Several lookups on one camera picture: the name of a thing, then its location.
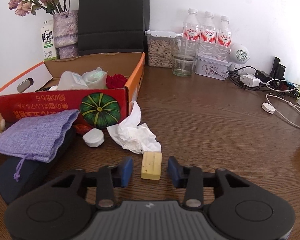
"crumpled tissue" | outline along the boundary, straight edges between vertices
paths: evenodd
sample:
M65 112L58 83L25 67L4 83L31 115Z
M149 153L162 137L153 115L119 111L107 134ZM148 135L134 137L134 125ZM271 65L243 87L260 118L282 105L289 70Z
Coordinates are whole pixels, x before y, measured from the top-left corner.
M136 154L143 152L161 152L161 144L155 140L155 135L141 121L141 110L137 102L133 103L131 114L121 123L108 126L111 138L123 149Z

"white cable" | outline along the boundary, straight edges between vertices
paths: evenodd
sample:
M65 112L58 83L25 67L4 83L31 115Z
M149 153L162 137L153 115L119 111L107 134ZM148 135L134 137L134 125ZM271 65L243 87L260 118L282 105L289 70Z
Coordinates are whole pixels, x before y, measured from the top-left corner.
M285 82L289 82L289 81L282 80L282 79L271 79L271 80L269 80L269 81L266 83L266 87L269 88L270 90L276 91L276 92L290 92L290 91L293 91L293 90L296 90L296 89L300 88L300 86L298 86L298 87L295 87L295 88L290 89L290 90L276 90L276 89L273 89L273 88L269 87L269 83L270 83L271 81L285 81Z
M268 103L269 103L269 104L271 104L271 102L270 102L270 100L269 100L268 97L279 98L279 97L273 96L273 95L266 95L266 99L268 100ZM290 101L286 101L286 100L284 100L284 99L282 99L282 98L279 98L279 99L282 100L282 101L284 101L284 102L286 102L286 103L288 103L289 106L291 106L293 109L295 109L296 111L298 111L299 114L300 114L300 111L299 111L299 109L298 109L298 108L300 108L300 106L296 106L296 105L294 105L293 103L291 103ZM275 107L274 107L274 109L275 109L275 110L278 112L278 114L281 115L281 116L282 116L289 124L291 124L291 125L293 125L293 126L295 126L295 127L297 127L297 128L300 129L300 126L298 126L298 125L296 125L295 123L289 121L289 120L288 120L285 116L283 116L283 114L281 114Z

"purple drawstring pouch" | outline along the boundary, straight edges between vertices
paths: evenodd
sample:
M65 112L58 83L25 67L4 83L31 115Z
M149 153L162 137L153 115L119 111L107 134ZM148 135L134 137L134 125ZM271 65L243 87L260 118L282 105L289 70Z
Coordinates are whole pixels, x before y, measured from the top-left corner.
M22 158L14 179L19 180L25 159L49 163L63 143L66 131L77 119L79 110L22 118L0 136L0 153Z

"pumpkin illustration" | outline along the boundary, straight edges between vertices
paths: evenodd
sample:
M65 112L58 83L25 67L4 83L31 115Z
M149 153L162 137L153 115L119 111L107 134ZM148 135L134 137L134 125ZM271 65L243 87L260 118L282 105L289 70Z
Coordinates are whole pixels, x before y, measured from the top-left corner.
M84 120L98 129L105 129L120 120L120 105L111 96L93 93L82 99L80 113Z

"vase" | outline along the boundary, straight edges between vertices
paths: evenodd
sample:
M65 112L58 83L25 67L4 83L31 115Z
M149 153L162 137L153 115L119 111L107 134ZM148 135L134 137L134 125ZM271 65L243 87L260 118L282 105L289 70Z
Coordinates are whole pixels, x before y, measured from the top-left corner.
M77 57L78 10L57 13L53 16L54 45L60 58Z

